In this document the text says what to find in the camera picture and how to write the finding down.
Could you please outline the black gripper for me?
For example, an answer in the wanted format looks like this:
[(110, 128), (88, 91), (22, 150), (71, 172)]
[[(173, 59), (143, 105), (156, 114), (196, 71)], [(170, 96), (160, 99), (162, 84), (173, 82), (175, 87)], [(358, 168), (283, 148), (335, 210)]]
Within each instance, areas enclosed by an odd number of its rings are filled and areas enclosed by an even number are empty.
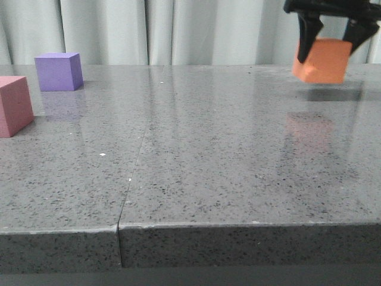
[(342, 40), (350, 42), (352, 55), (365, 41), (379, 30), (380, 4), (370, 1), (285, 1), (286, 13), (298, 13), (299, 50), (298, 61), (304, 63), (323, 28), (320, 14), (351, 18), (348, 20)]

